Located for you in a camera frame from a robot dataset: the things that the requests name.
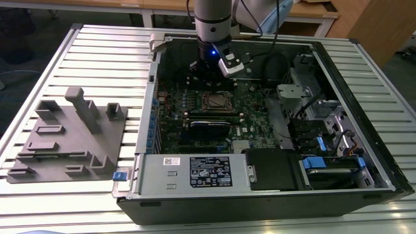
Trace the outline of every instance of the wooden table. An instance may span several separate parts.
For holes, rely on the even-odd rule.
[[[154,15],[185,16],[186,0],[5,0],[0,6],[19,8],[38,8],[49,10],[98,11],[142,14],[145,27],[153,28]],[[317,37],[326,37],[338,12],[329,12],[321,3],[301,2],[294,5],[287,22],[319,24]]]
[[[186,0],[143,0],[143,8],[149,11],[147,14],[151,15],[185,16],[187,15],[186,2]],[[190,10],[194,10],[194,0],[190,3]],[[339,12],[329,12],[323,4],[301,2],[294,5],[286,21],[319,24],[315,36],[326,37],[338,18]]]

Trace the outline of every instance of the aluminum extrusion table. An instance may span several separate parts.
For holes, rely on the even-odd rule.
[[[111,195],[114,181],[9,184],[6,176],[27,141],[41,100],[67,104],[69,86],[82,86],[86,98],[130,108],[118,167],[134,164],[135,144],[150,73],[150,35],[194,35],[195,31],[85,25],[71,29],[0,141],[0,233],[33,230],[63,233],[403,233],[416,230],[416,195],[369,206],[343,217],[198,225],[138,226]],[[341,70],[397,162],[416,189],[416,114],[359,44],[347,39],[319,40]]]

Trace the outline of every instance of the blue tab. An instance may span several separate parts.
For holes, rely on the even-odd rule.
[[[327,168],[327,164],[325,162],[323,157],[307,157],[303,160],[305,168],[313,169],[313,168]]]
[[[310,164],[309,159],[302,160],[302,162],[305,163],[305,168],[310,169],[311,168],[311,164]]]
[[[317,139],[318,139],[318,143],[319,143],[319,146],[321,146],[322,151],[327,151],[327,146],[326,146],[326,144],[325,144],[323,138],[322,138],[322,137],[318,137]]]
[[[127,181],[129,180],[129,173],[127,172],[115,172],[113,174],[114,181]]]
[[[365,168],[365,167],[366,167],[365,158],[361,157],[361,158],[358,159],[358,162],[359,162],[361,167]]]

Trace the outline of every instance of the metal frame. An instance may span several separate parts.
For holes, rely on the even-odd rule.
[[[0,6],[5,7],[18,7],[18,8],[35,8],[47,10],[69,10],[69,11],[94,11],[94,12],[115,12],[115,13],[131,13],[142,14],[143,24],[146,28],[154,28],[154,15],[171,15],[171,16],[187,16],[186,11],[178,10],[159,10],[159,9],[146,9],[138,6],[129,7],[102,7],[102,6],[82,6],[82,5],[67,5],[67,4],[51,4],[51,3],[34,3],[34,2],[13,2],[0,1]],[[50,11],[51,16],[57,17],[57,11]],[[289,22],[302,22],[302,23],[318,23],[319,28],[315,33],[315,37],[325,38],[330,32],[331,26],[335,22],[335,18],[307,18],[307,17],[289,17],[286,21]]]
[[[133,181],[86,181],[65,183],[41,183],[11,185],[6,182],[5,175],[14,165],[15,154],[19,145],[25,142],[27,133],[34,126],[37,118],[33,115],[35,103],[46,97],[43,94],[59,94],[69,85],[93,85],[90,92],[95,102],[101,102],[103,97],[111,95],[114,99],[122,99],[130,108],[130,119],[126,126],[125,146],[122,147],[119,169],[126,170],[135,163],[135,143],[138,140],[138,130],[141,125],[141,104],[146,93],[145,87],[147,76],[139,75],[137,78],[101,78],[103,82],[98,84],[90,77],[61,77],[73,67],[99,65],[102,69],[115,69],[121,73],[121,66],[127,66],[130,71],[145,72],[151,62],[143,62],[145,46],[149,45],[153,32],[166,32],[185,35],[195,35],[193,30],[146,29],[134,27],[85,25],[82,30],[71,30],[65,39],[58,53],[46,69],[46,72],[31,92],[30,98],[7,130],[6,138],[2,139],[0,156],[0,233],[15,234],[34,230],[49,230],[62,233],[162,233],[162,232],[193,232],[213,233],[213,229],[219,232],[229,231],[249,234],[301,234],[306,228],[311,234],[337,232],[343,234],[369,233],[403,233],[409,234],[416,229],[416,195],[406,197],[405,200],[389,204],[373,205],[343,217],[287,219],[261,222],[215,223],[199,226],[193,225],[159,225],[138,226],[130,217],[122,212],[117,205],[117,200],[111,195],[114,186],[121,192],[127,192]],[[330,53],[333,61],[339,67],[341,73],[357,96],[357,99],[373,121],[378,133],[387,144],[387,148],[395,157],[395,161],[402,168],[414,188],[416,188],[416,124],[415,116],[410,114],[409,105],[401,95],[397,95],[394,88],[386,85],[383,73],[375,72],[371,66],[378,66],[369,62],[370,56],[362,53],[347,39],[315,39],[310,37],[279,36],[281,39],[299,41],[321,41]],[[101,62],[69,61],[63,60],[66,51],[77,51],[79,46],[90,50],[89,45],[101,48],[101,54],[91,57],[99,58]],[[114,48],[123,50],[123,56],[114,53]],[[103,61],[109,56],[122,59],[117,63]],[[94,71],[91,75],[105,76],[102,69]]]

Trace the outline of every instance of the black cable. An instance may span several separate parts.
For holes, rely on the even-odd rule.
[[[261,38],[261,37],[263,37],[263,29],[262,29],[262,27],[261,27],[261,24],[259,24],[259,22],[258,22],[258,20],[257,20],[257,18],[255,18],[255,16],[254,16],[254,14],[253,14],[253,12],[249,10],[249,7],[247,7],[247,5],[246,5],[245,0],[241,0],[241,1],[242,1],[242,4],[243,4],[243,7],[245,7],[246,11],[249,12],[249,14],[250,14],[253,20],[254,20],[255,23],[257,23],[257,27],[258,27],[259,30],[261,30],[261,35],[253,36],[251,38]]]
[[[319,99],[319,97],[323,95],[323,92],[318,93],[311,100],[309,101],[309,103],[301,108],[301,110],[298,111],[295,118],[298,118],[298,116],[301,115],[301,113],[303,113],[306,111],[306,109],[317,102],[317,100]]]
[[[193,16],[191,16],[191,12],[190,12],[190,1],[191,0],[187,0],[187,13],[189,13],[189,18],[190,18],[190,20],[193,22]]]
[[[278,35],[279,35],[279,27],[281,27],[281,5],[279,5],[279,0],[277,0],[277,15],[278,15],[278,26],[277,26],[277,33],[275,33],[275,38],[274,38],[271,49],[270,49],[269,52],[265,52],[265,53],[254,55],[253,59],[255,57],[259,57],[259,56],[263,56],[263,55],[269,55],[275,50],[275,46],[277,46],[277,42],[278,42]]]
[[[285,135],[282,135],[281,133],[278,133],[282,137],[285,137],[285,138],[289,138],[289,139],[291,139],[291,140],[294,140],[294,138],[291,138],[291,137],[289,137],[289,136],[285,136]]]
[[[267,57],[265,58],[265,60],[262,61],[262,64],[261,64],[262,79],[263,79],[263,80],[267,80],[267,66],[269,66],[269,63],[270,63],[270,61],[271,61],[271,59],[273,59],[274,57],[282,57],[282,58],[286,60],[286,66],[287,66],[287,68],[286,68],[286,74],[287,74],[287,73],[290,72],[290,70],[291,70],[291,63],[290,63],[290,61],[289,61],[286,55],[282,54],[279,51],[274,51],[273,53],[270,53],[270,54],[267,55]]]
[[[341,141],[343,140],[343,136],[345,136],[349,132],[351,132],[351,130],[350,130],[350,129],[346,129],[346,130],[341,133],[341,135],[339,135],[339,139],[338,139],[338,142],[337,142],[337,144],[335,144],[337,147],[334,148],[333,157],[335,157],[335,156],[338,155]]]

